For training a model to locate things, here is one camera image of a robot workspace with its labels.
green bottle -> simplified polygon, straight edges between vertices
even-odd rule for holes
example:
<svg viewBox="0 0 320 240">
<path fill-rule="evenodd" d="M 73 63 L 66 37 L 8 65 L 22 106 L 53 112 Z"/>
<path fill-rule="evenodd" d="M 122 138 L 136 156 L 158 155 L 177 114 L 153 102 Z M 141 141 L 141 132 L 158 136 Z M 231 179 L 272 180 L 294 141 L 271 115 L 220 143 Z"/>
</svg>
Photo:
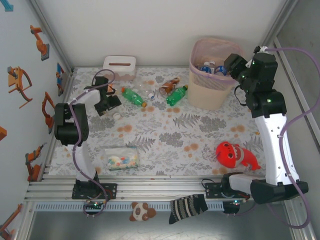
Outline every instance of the green bottle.
<svg viewBox="0 0 320 240">
<path fill-rule="evenodd" d="M 176 105 L 185 95 L 188 90 L 188 85 L 184 85 L 183 87 L 179 87 L 174 92 L 166 98 L 166 103 L 171 107 Z"/>
<path fill-rule="evenodd" d="M 130 102 L 132 102 L 134 105 L 141 106 L 145 108 L 147 106 L 147 103 L 140 97 L 137 93 L 132 91 L 130 88 L 123 87 L 121 89 L 122 95 L 128 99 Z"/>
</svg>

black striped sock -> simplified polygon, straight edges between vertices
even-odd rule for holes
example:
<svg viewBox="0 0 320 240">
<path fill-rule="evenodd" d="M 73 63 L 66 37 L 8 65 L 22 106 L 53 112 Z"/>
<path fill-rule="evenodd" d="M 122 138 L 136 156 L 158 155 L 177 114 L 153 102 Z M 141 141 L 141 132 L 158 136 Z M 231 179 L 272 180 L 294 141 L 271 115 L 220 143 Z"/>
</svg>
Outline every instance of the black striped sock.
<svg viewBox="0 0 320 240">
<path fill-rule="evenodd" d="M 171 215 L 169 224 L 174 224 L 181 219 L 186 219 L 202 214 L 208 210 L 205 196 L 203 194 L 193 194 L 173 200 L 171 203 Z"/>
</svg>

floral tablecloth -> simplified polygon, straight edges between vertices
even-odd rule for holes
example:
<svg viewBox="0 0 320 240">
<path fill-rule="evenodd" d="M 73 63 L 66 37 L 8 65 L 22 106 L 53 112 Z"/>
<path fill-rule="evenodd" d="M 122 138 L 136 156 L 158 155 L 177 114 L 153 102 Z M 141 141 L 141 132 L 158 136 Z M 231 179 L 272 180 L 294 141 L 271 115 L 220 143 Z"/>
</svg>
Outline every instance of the floral tablecloth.
<svg viewBox="0 0 320 240">
<path fill-rule="evenodd" d="M 69 99 L 78 96 L 84 87 L 91 85 L 92 77 L 100 68 L 76 68 Z M 188 84 L 188 68 L 138 67 L 136 78 L 157 90 L 165 81 L 180 76 L 178 87 Z M 100 175 L 148 176 L 201 176 L 221 175 L 243 171 L 264 175 L 266 171 L 262 141 L 255 121 L 246 107 L 239 105 L 233 91 L 217 111 L 196 108 L 188 103 L 187 96 L 170 107 L 159 93 L 153 100 L 144 99 L 142 108 L 128 102 L 121 95 L 121 87 L 134 89 L 133 82 L 114 82 L 122 105 L 99 117 L 96 110 L 87 110 L 89 123 L 88 150 L 93 165 Z M 238 91 L 244 102 L 244 94 Z M 121 118 L 114 120 L 113 114 Z M 261 169 L 251 171 L 242 165 L 234 169 L 223 167 L 215 157 L 219 143 L 229 141 L 252 151 Z M 137 146 L 140 165 L 126 170 L 108 170 L 104 149 L 110 146 Z M 50 175 L 75 175 L 72 155 L 57 141 L 50 165 Z"/>
</svg>

red plush toy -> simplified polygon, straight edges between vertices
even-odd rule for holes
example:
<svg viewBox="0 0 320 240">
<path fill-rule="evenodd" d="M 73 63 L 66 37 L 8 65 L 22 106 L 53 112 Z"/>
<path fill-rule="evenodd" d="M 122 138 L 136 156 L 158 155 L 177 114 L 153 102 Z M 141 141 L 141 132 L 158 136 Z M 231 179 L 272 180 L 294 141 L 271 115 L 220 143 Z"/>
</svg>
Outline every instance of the red plush toy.
<svg viewBox="0 0 320 240">
<path fill-rule="evenodd" d="M 224 141 L 216 148 L 215 155 L 219 163 L 230 169 L 236 168 L 239 164 L 245 167 L 250 164 L 253 171 L 261 168 L 255 155 L 238 144 Z"/>
</svg>

plastic bag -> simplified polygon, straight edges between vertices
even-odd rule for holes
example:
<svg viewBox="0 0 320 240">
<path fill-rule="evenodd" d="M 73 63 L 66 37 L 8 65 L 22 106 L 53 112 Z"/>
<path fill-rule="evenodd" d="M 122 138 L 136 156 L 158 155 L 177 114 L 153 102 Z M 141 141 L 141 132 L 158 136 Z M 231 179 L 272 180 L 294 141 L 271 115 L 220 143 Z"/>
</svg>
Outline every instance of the plastic bag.
<svg viewBox="0 0 320 240">
<path fill-rule="evenodd" d="M 139 166 L 139 155 L 135 146 L 106 148 L 104 151 L 110 171 L 133 169 Z"/>
</svg>

